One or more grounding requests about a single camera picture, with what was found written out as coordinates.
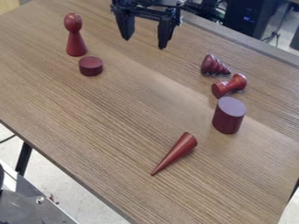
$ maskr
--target red pawn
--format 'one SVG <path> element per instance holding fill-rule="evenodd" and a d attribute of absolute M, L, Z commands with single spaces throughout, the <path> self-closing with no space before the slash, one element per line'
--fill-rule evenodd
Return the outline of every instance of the red pawn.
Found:
<path fill-rule="evenodd" d="M 230 74 L 231 70 L 214 55 L 208 54 L 205 56 L 201 65 L 202 74 Z"/>
<path fill-rule="evenodd" d="M 79 57 L 87 53 L 87 46 L 80 35 L 82 28 L 82 18 L 75 13 L 69 13 L 65 16 L 65 27 L 70 34 L 67 40 L 66 52 L 74 57 Z"/>
<path fill-rule="evenodd" d="M 160 164 L 151 172 L 151 176 L 161 171 L 163 168 L 182 157 L 188 151 L 191 151 L 194 147 L 198 145 L 195 137 L 188 132 L 185 132 L 176 142 L 176 144 L 171 148 L 171 150 L 162 159 Z"/>
<path fill-rule="evenodd" d="M 212 93 L 218 99 L 230 91 L 242 90 L 246 87 L 246 85 L 246 77 L 241 73 L 237 73 L 229 81 L 220 81 L 215 84 L 212 84 Z"/>

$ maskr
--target red wooden cone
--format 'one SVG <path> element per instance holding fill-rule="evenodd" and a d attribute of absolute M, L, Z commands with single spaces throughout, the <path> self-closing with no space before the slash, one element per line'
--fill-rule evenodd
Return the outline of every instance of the red wooden cone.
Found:
<path fill-rule="evenodd" d="M 176 142 L 176 144 L 171 148 L 171 150 L 162 159 L 160 164 L 151 172 L 151 176 L 161 171 L 163 168 L 182 157 L 185 153 L 191 151 L 198 145 L 195 137 L 188 132 L 185 132 Z"/>
<path fill-rule="evenodd" d="M 205 56 L 201 65 L 202 74 L 230 74 L 231 70 L 223 64 L 214 55 L 208 54 Z"/>

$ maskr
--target game piece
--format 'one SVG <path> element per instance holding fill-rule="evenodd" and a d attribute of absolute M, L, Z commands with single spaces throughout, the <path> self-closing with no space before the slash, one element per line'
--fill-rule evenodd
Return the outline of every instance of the game piece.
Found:
<path fill-rule="evenodd" d="M 246 87 L 246 85 L 246 77 L 241 73 L 237 73 L 229 81 L 220 81 L 215 84 L 212 84 L 212 93 L 218 99 L 230 91 L 242 90 Z"/>
<path fill-rule="evenodd" d="M 241 101 L 224 96 L 218 100 L 212 119 L 212 125 L 223 134 L 236 133 L 246 114 L 246 107 Z"/>
<path fill-rule="evenodd" d="M 174 162 L 176 159 L 182 157 L 185 153 L 192 150 L 198 145 L 197 140 L 192 134 L 185 132 L 171 148 L 171 150 L 162 159 L 160 164 L 151 172 L 151 176 L 161 171 L 163 168 Z"/>
<path fill-rule="evenodd" d="M 65 27 L 70 31 L 66 52 L 74 57 L 79 57 L 87 53 L 87 46 L 84 43 L 83 38 L 80 35 L 80 29 L 82 28 L 82 18 L 75 13 L 69 13 L 65 16 Z"/>
<path fill-rule="evenodd" d="M 231 70 L 214 55 L 208 54 L 205 56 L 201 65 L 202 74 L 230 74 Z"/>
<path fill-rule="evenodd" d="M 103 71 L 103 60 L 94 56 L 86 56 L 79 60 L 80 72 L 86 76 L 95 76 Z"/>

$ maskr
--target floor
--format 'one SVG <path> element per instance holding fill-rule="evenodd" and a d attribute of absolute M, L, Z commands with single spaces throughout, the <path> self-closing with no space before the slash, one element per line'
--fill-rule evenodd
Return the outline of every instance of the floor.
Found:
<path fill-rule="evenodd" d="M 0 12 L 18 7 L 14 0 L 0 0 Z M 290 12 L 280 30 L 278 47 L 299 55 L 299 52 L 289 48 L 298 26 L 299 12 Z M 11 133 L 0 124 L 0 141 L 9 137 Z M 22 141 L 14 137 L 6 143 L 0 143 L 0 158 L 10 167 L 15 167 Z M 36 151 L 32 153 L 25 177 L 45 195 L 53 194 L 59 206 L 79 223 L 85 224 L 124 224 L 128 223 L 120 215 L 96 199 L 90 192 L 69 178 L 55 165 L 42 157 Z"/>

